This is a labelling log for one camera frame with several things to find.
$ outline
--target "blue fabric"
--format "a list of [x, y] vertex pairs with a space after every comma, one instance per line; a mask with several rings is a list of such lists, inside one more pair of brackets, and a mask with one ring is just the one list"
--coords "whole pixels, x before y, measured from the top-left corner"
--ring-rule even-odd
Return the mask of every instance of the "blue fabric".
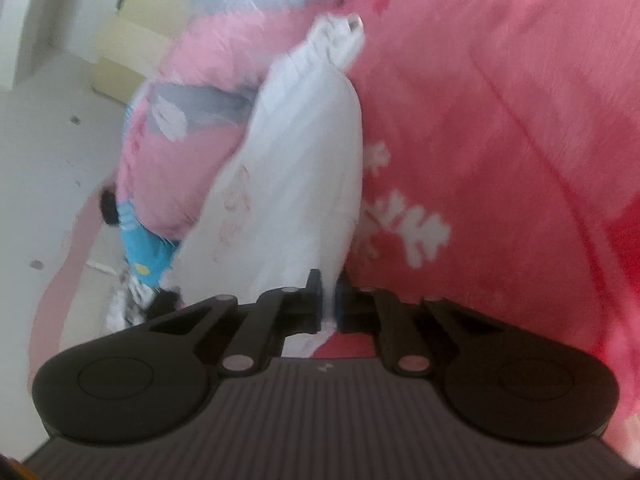
[[130, 272], [145, 285], [157, 288], [162, 274], [171, 268], [180, 242], [161, 238], [145, 228], [129, 201], [118, 204], [118, 215]]

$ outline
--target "pink blanket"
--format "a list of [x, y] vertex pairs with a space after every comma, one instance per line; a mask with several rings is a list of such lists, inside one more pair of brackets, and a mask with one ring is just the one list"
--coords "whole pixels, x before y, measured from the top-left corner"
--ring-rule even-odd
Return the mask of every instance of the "pink blanket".
[[[181, 240], [197, 222], [213, 179], [240, 145], [246, 123], [191, 127], [168, 135], [150, 126], [160, 85], [236, 92], [257, 88], [273, 59], [298, 44], [315, 16], [332, 4], [286, 12], [228, 12], [191, 22], [164, 58], [158, 77], [132, 103], [118, 169], [118, 202], [131, 200], [140, 223], [162, 238]], [[173, 131], [182, 110], [162, 110]]]
[[367, 44], [357, 285], [606, 362], [640, 411], [640, 0], [350, 0]]

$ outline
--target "white fabric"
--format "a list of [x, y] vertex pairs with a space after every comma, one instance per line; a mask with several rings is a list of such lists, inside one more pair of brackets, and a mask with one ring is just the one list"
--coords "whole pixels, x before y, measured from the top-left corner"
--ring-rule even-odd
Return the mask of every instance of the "white fabric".
[[220, 173], [174, 269], [185, 304], [241, 303], [322, 273], [330, 298], [358, 221], [362, 123], [341, 72], [364, 43], [357, 16], [318, 18], [271, 68], [247, 138]]
[[128, 272], [123, 274], [107, 308], [102, 330], [104, 335], [144, 323], [145, 310], [151, 306], [157, 293]]
[[311, 357], [329, 338], [335, 334], [337, 325], [333, 320], [322, 322], [320, 330], [315, 334], [295, 334], [284, 339], [282, 357], [297, 357], [307, 359]]

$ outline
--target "black object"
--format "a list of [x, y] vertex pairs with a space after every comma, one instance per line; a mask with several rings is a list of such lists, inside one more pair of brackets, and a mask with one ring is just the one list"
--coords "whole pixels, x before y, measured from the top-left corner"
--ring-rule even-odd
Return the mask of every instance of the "black object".
[[24, 480], [22, 476], [0, 454], [0, 480]]
[[306, 288], [217, 296], [54, 357], [33, 398], [42, 480], [626, 480], [596, 435], [618, 397], [596, 359], [449, 301], [338, 286], [346, 332], [379, 359], [278, 357], [319, 328]]
[[116, 195], [111, 189], [103, 189], [100, 195], [100, 212], [104, 223], [116, 226], [120, 223], [118, 208], [116, 206]]
[[176, 312], [180, 295], [172, 290], [158, 290], [153, 303], [143, 311], [146, 321], [153, 321], [162, 316]]

